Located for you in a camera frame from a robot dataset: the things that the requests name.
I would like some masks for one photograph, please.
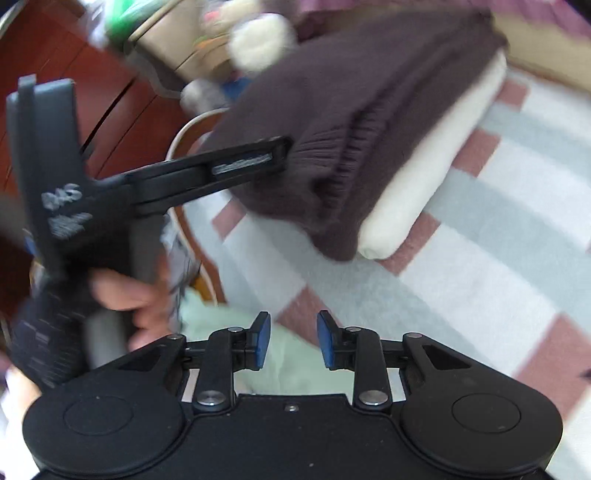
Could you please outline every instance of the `folded sweater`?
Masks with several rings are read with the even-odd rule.
[[[403,12],[303,44],[264,71],[203,145],[288,135],[284,172],[234,188],[350,260],[384,188],[505,43],[479,12]]]

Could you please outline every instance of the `human hand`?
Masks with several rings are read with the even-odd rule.
[[[157,279],[154,285],[142,283],[113,270],[93,270],[90,273],[92,296],[109,310],[135,310],[134,325],[139,330],[129,341],[129,349],[151,343],[170,333],[170,271],[166,256],[158,259]]]

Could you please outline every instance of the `metal screw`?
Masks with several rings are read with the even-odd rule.
[[[225,401],[226,396],[218,390],[206,390],[197,395],[197,403],[205,407],[215,407]]]
[[[359,399],[370,407],[377,407],[388,401],[388,395],[380,390],[367,390],[359,395]]]

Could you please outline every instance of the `circular pad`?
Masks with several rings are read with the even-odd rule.
[[[498,395],[474,394],[453,404],[454,418],[460,425],[480,433],[503,433],[519,423],[517,406]]]
[[[125,427],[133,416],[125,400],[96,396],[74,403],[66,410],[64,421],[70,430],[81,435],[108,435]]]
[[[425,455],[455,472],[523,475],[547,463],[560,441],[558,411],[524,385],[514,382],[506,396],[501,389],[455,394],[437,386],[440,390],[425,384],[409,396],[401,425]]]
[[[74,380],[42,395],[25,416],[29,450],[54,473],[129,474],[158,459],[182,431],[183,411],[164,387],[133,371],[112,371],[104,381],[97,377],[81,377],[84,383]]]

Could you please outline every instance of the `wooden cabinet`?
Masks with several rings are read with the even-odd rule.
[[[0,38],[0,65],[0,191],[12,196],[18,191],[4,98],[23,75],[34,73],[40,83],[68,77],[76,82],[80,142],[93,147],[87,169],[95,177],[163,160],[188,120],[176,100],[156,96],[122,59],[88,45],[75,17],[56,1],[30,0]],[[0,241],[0,258],[8,257],[10,262],[0,262],[0,312],[5,314],[28,294],[30,265],[29,256],[13,255]]]

